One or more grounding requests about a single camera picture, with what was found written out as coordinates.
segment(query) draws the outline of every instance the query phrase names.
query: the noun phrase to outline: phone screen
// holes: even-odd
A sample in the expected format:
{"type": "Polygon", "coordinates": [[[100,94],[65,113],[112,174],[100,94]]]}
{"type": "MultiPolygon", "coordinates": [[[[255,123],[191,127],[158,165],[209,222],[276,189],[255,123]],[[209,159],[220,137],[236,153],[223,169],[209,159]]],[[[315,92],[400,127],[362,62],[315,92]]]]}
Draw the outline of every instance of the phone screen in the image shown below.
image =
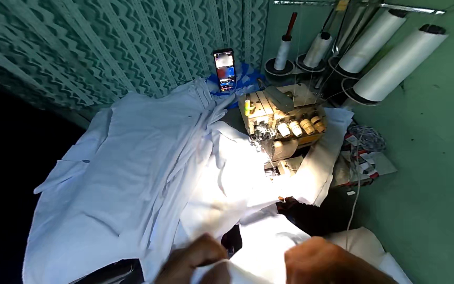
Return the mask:
{"type": "Polygon", "coordinates": [[[218,75],[220,91],[233,89],[236,85],[236,72],[234,71],[234,55],[232,50],[215,53],[216,74],[218,75]]]}

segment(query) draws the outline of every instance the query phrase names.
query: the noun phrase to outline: label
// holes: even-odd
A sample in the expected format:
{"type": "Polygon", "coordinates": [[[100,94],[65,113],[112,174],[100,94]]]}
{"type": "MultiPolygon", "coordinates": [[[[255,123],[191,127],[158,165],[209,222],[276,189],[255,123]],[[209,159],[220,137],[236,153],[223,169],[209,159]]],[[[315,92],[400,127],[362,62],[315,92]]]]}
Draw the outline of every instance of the label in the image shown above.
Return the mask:
{"type": "Polygon", "coordinates": [[[361,153],[361,154],[360,154],[360,157],[362,157],[364,160],[367,161],[367,163],[369,163],[369,164],[371,164],[371,165],[374,165],[374,164],[375,164],[374,160],[371,158],[371,156],[369,156],[368,153],[361,153]]]}
{"type": "Polygon", "coordinates": [[[350,2],[350,0],[340,0],[337,3],[336,11],[344,11],[344,10],[346,10],[346,7],[348,6],[348,2],[350,2]]]}
{"type": "Polygon", "coordinates": [[[350,142],[351,145],[353,145],[353,146],[358,145],[358,139],[355,136],[353,136],[353,135],[350,135],[350,136],[346,137],[345,140],[350,142]]]}

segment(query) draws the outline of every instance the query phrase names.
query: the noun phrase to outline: spool holder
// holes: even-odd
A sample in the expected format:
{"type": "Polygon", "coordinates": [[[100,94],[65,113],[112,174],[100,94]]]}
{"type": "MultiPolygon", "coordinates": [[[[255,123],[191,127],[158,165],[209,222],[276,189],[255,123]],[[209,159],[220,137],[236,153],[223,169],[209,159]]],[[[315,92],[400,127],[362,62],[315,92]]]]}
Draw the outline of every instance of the spool holder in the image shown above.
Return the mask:
{"type": "Polygon", "coordinates": [[[341,68],[339,66],[339,60],[340,60],[339,57],[331,57],[327,60],[329,67],[332,69],[332,72],[336,72],[345,78],[356,79],[359,74],[350,73],[350,72],[344,70],[343,68],[341,68]]]}
{"type": "Polygon", "coordinates": [[[292,61],[287,59],[287,63],[285,64],[285,68],[283,70],[277,70],[274,68],[274,61],[276,61],[276,57],[269,59],[264,64],[264,69],[267,73],[275,76],[286,76],[288,74],[292,74],[293,70],[295,69],[295,64],[292,61]]]}
{"type": "Polygon", "coordinates": [[[299,67],[303,71],[316,73],[316,72],[321,72],[321,71],[325,70],[325,66],[327,65],[325,63],[325,60],[323,60],[323,59],[320,60],[320,63],[318,63],[318,66],[316,66],[316,67],[309,67],[309,66],[306,66],[306,64],[304,64],[305,57],[306,57],[306,54],[301,54],[297,57],[297,60],[295,61],[297,64],[297,67],[299,67]]]}
{"type": "Polygon", "coordinates": [[[355,102],[364,105],[364,106],[376,106],[380,102],[375,102],[372,100],[367,100],[361,97],[359,94],[355,92],[353,89],[353,86],[358,82],[358,79],[356,78],[344,78],[341,81],[341,88],[343,89],[343,92],[352,100],[355,102]]]}

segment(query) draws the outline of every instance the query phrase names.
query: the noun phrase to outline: dark floor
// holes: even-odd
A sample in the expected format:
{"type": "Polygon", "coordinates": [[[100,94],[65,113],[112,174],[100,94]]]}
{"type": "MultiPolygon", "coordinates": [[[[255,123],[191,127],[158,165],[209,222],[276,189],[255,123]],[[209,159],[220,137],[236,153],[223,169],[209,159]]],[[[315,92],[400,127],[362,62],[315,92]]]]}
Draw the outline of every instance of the dark floor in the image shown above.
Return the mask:
{"type": "Polygon", "coordinates": [[[32,192],[84,130],[0,91],[0,283],[22,283],[32,192]]]}

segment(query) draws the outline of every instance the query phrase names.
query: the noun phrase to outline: white fabric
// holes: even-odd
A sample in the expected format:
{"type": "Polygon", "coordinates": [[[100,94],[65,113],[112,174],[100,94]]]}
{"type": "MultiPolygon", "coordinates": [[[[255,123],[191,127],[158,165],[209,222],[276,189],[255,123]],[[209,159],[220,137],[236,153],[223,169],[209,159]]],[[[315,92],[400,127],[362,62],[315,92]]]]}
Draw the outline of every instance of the white fabric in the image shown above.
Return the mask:
{"type": "Polygon", "coordinates": [[[221,237],[247,212],[278,200],[260,197],[266,156],[250,145],[248,136],[222,121],[213,124],[211,130],[212,155],[180,215],[189,240],[205,232],[221,237]]]}
{"type": "MultiPolygon", "coordinates": [[[[146,249],[158,246],[150,238],[173,230],[152,230],[161,207],[161,219],[176,229],[179,213],[169,208],[188,196],[183,183],[173,181],[193,182],[198,176],[193,165],[210,154],[203,137],[232,99],[214,102],[198,79],[162,99],[129,93],[100,112],[35,190],[42,193],[28,238],[24,283],[68,283],[121,259],[144,260],[146,249]]],[[[160,251],[164,259],[173,235],[160,251]]]]}
{"type": "Polygon", "coordinates": [[[386,254],[378,238],[364,227],[349,231],[331,234],[326,239],[346,249],[346,236],[348,236],[348,251],[368,262],[374,267],[379,267],[386,254]]]}
{"type": "Polygon", "coordinates": [[[275,188],[288,189],[286,197],[293,196],[302,203],[316,206],[320,206],[327,197],[334,164],[353,117],[353,113],[345,109],[325,108],[325,114],[327,131],[316,145],[310,148],[297,173],[289,180],[274,183],[275,188]]]}
{"type": "MultiPolygon", "coordinates": [[[[278,215],[276,205],[268,206],[240,220],[243,247],[228,261],[230,283],[284,284],[287,281],[285,251],[310,238],[278,215]]],[[[399,284],[411,284],[395,259],[386,253],[368,229],[361,227],[331,234],[326,239],[342,248],[348,235],[349,251],[390,275],[399,284]]],[[[214,265],[198,268],[191,283],[196,284],[214,265]]]]}
{"type": "Polygon", "coordinates": [[[270,283],[286,283],[285,252],[310,236],[277,213],[276,204],[240,220],[243,247],[230,259],[270,283]]]}
{"type": "Polygon", "coordinates": [[[379,269],[390,275],[399,284],[413,284],[390,253],[386,253],[379,269]]]}

